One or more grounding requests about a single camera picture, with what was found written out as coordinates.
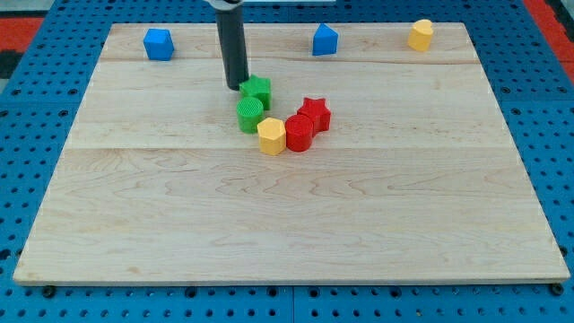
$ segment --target blue pentagon block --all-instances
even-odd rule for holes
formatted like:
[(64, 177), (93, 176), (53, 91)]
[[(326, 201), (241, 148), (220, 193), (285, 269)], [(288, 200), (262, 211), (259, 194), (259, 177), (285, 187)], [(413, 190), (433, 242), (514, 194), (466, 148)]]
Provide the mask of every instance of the blue pentagon block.
[(313, 36), (313, 56), (330, 55), (337, 52), (339, 34), (321, 23)]
[(143, 38), (143, 45), (151, 60), (169, 61), (174, 50), (168, 30), (149, 29)]

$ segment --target colorful blocks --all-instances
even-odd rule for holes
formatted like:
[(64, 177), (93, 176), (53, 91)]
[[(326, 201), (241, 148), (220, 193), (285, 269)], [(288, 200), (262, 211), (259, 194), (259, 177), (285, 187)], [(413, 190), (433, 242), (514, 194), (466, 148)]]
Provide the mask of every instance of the colorful blocks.
[(339, 34), (321, 23), (313, 36), (313, 56), (330, 55), (337, 52)]
[(294, 152), (304, 152), (313, 143), (313, 121), (301, 114), (290, 116), (285, 121), (287, 148)]
[(431, 45), (432, 22), (428, 19), (422, 19), (413, 24), (411, 34), (409, 35), (408, 45), (418, 51), (427, 51)]
[(143, 38), (143, 45), (151, 60), (169, 61), (174, 50), (168, 30), (149, 29)]
[(256, 98), (243, 98), (237, 104), (239, 129), (246, 134), (257, 132), (257, 124), (263, 120), (263, 103)]
[(278, 155), (285, 150), (285, 124), (276, 118), (266, 118), (257, 125), (261, 153)]
[(271, 108), (271, 80), (263, 77), (257, 77), (252, 74), (248, 80), (239, 85), (241, 97), (253, 97), (263, 103), (263, 109)]
[(320, 131), (329, 130), (331, 123), (331, 111), (326, 107), (326, 99), (303, 99), (303, 106), (297, 110), (301, 114), (311, 119), (313, 122), (313, 136)]

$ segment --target red hexagon block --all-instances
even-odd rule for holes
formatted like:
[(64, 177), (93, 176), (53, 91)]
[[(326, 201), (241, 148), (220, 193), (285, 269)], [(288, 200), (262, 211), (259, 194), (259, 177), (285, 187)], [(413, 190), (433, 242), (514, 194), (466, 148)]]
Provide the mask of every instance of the red hexagon block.
[(307, 116), (298, 114), (285, 121), (287, 148), (294, 152), (308, 150), (313, 142), (313, 121)]
[(303, 106), (297, 110), (297, 114), (307, 116), (313, 121), (313, 136), (320, 131), (329, 130), (331, 123), (331, 111), (326, 107), (326, 99), (303, 99)]

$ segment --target wooden table surface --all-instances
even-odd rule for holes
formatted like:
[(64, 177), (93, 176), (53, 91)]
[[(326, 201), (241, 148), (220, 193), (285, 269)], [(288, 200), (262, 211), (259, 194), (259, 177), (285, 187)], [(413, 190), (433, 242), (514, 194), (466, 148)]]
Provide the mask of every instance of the wooden table surface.
[(570, 276), (466, 29), (246, 25), (268, 117), (326, 97), (331, 129), (268, 156), (240, 133), (212, 24), (114, 25), (14, 279), (53, 285), (506, 284)]

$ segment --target yellow hexagon block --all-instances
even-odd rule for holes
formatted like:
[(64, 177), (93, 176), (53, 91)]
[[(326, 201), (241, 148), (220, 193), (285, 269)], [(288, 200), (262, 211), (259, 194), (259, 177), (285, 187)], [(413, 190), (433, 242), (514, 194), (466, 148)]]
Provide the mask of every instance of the yellow hexagon block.
[(431, 45), (432, 22), (428, 19), (422, 19), (413, 24), (411, 34), (409, 35), (409, 46), (418, 51), (427, 51)]
[(257, 125), (261, 153), (278, 155), (285, 150), (285, 124), (276, 118), (266, 118)]

